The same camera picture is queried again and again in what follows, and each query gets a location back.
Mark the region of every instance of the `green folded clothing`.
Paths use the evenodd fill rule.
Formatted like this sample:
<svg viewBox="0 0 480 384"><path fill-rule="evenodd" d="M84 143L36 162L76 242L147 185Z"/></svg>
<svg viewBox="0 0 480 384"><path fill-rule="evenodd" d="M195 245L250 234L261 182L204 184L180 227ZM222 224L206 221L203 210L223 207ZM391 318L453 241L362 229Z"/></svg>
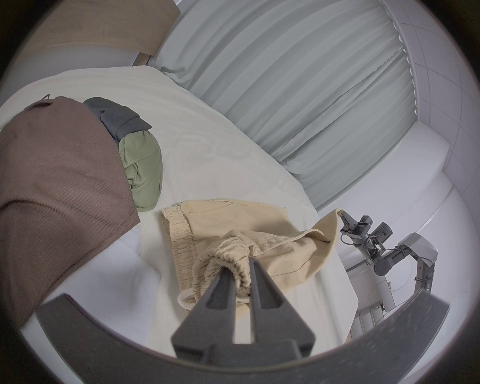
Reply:
<svg viewBox="0 0 480 384"><path fill-rule="evenodd" d="M149 131L133 132L120 140L121 162L138 212L155 208L162 190L162 153Z"/></svg>

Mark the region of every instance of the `brown cloth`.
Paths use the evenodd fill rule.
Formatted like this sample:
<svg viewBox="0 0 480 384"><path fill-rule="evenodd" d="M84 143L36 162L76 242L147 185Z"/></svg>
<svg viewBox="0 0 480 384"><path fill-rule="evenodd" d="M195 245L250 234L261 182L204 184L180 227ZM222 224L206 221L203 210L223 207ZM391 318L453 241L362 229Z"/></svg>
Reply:
<svg viewBox="0 0 480 384"><path fill-rule="evenodd" d="M0 299L17 326L139 221L117 146L85 104L41 100L0 132Z"/></svg>

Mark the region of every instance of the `curtain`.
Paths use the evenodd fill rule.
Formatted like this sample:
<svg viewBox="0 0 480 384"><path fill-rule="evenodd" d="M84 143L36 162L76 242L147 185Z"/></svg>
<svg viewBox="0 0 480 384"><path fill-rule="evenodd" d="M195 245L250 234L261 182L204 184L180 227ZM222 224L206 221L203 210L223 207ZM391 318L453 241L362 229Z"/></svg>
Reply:
<svg viewBox="0 0 480 384"><path fill-rule="evenodd" d="M378 0L197 0L149 65L259 144L317 209L416 119L407 54Z"/></svg>

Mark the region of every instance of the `folded clothes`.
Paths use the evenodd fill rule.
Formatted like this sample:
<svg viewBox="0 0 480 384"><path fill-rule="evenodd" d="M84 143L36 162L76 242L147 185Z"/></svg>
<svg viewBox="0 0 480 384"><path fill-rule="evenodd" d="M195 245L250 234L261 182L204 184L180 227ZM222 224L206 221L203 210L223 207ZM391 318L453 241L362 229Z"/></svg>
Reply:
<svg viewBox="0 0 480 384"><path fill-rule="evenodd" d="M103 97L92 97L84 104L97 116L117 143L133 132L147 131L152 126L142 120L138 113Z"/></svg>
<svg viewBox="0 0 480 384"><path fill-rule="evenodd" d="M129 133L120 140L120 158L138 212L155 208L162 190L162 153L149 131Z"/></svg>
<svg viewBox="0 0 480 384"><path fill-rule="evenodd" d="M118 149L85 104L41 100L0 132L0 300L16 325L138 223Z"/></svg>
<svg viewBox="0 0 480 384"><path fill-rule="evenodd" d="M237 287L237 317L249 301L249 257L257 258L283 291L324 265L338 238L337 209L307 231L298 231L286 209L239 200L186 201L164 209L160 222L170 241L186 309L197 302L222 267Z"/></svg>

